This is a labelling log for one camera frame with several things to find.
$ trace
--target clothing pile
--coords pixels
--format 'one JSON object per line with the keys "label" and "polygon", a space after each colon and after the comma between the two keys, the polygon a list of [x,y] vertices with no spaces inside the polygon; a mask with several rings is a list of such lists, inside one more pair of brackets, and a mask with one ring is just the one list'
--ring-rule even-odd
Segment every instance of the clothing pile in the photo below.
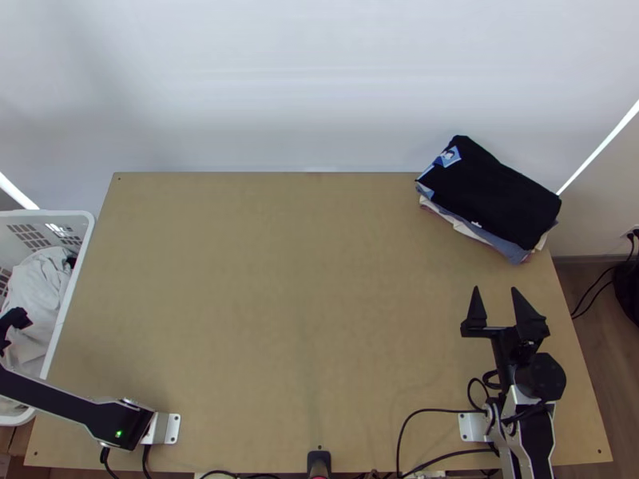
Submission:
{"label": "clothing pile", "polygon": [[[74,264],[71,251],[48,247],[14,267],[0,308],[0,361],[5,368],[39,376]],[[0,414],[21,408],[0,399]]]}
{"label": "clothing pile", "polygon": [[543,248],[562,201],[456,136],[415,180],[419,203],[453,228],[501,252],[512,264]]}

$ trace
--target power outlet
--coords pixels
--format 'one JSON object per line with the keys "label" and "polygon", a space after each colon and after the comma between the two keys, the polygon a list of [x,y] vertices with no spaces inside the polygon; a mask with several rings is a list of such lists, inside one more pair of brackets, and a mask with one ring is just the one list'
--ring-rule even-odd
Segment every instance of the power outlet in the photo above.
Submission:
{"label": "power outlet", "polygon": [[625,238],[628,233],[630,233],[631,235],[633,234],[633,230],[635,229],[639,229],[639,224],[635,224],[634,226],[632,226],[627,232],[625,232],[624,234],[622,234],[621,236],[619,236],[620,238]]}

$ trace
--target light strip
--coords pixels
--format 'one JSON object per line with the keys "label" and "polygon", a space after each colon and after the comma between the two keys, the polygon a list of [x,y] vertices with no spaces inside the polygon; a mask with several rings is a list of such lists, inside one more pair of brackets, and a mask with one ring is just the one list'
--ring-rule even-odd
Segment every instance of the light strip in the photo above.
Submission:
{"label": "light strip", "polygon": [[24,209],[40,209],[38,206],[29,199],[27,195],[21,192],[18,187],[9,181],[9,178],[0,173],[0,188],[4,192],[11,196],[14,200],[20,204]]}
{"label": "light strip", "polygon": [[610,141],[614,140],[614,137],[616,137],[619,134],[619,132],[625,128],[625,126],[630,122],[630,120],[634,118],[634,116],[637,113],[639,113],[639,100],[637,100],[637,103],[635,103],[633,107],[630,110],[628,110],[628,112],[621,119],[619,124],[614,127],[614,130],[610,132],[610,134],[605,138],[605,140],[603,140],[601,144],[597,146],[597,149],[594,150],[593,153],[590,156],[588,156],[588,158],[586,158],[583,164],[581,164],[581,166],[577,169],[577,171],[573,173],[573,175],[568,179],[568,181],[566,181],[564,185],[557,190],[558,195],[561,195],[564,192],[564,190],[568,188],[568,185],[570,185],[573,181],[575,181],[575,178],[581,175],[581,173],[586,168],[588,168],[588,165],[591,164],[593,160],[597,158],[597,156],[599,156],[599,153],[601,153],[604,150],[604,148],[608,146]]}

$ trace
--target black folded shirt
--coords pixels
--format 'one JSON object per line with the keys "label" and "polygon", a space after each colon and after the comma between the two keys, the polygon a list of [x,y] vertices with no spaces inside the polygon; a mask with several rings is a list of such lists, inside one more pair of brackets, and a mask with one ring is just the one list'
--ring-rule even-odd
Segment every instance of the black folded shirt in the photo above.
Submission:
{"label": "black folded shirt", "polygon": [[447,152],[459,159],[435,161],[416,180],[433,191],[434,203],[525,250],[555,225],[559,196],[499,163],[469,137],[453,137],[438,158]]}

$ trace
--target stack of folded clothes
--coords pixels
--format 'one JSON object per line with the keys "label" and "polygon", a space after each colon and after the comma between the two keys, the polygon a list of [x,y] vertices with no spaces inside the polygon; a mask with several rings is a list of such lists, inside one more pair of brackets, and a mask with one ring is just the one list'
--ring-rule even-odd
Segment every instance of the stack of folded clothes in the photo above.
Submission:
{"label": "stack of folded clothes", "polygon": [[469,137],[454,137],[415,180],[422,208],[519,264],[541,251],[557,224],[557,195],[497,158]]}

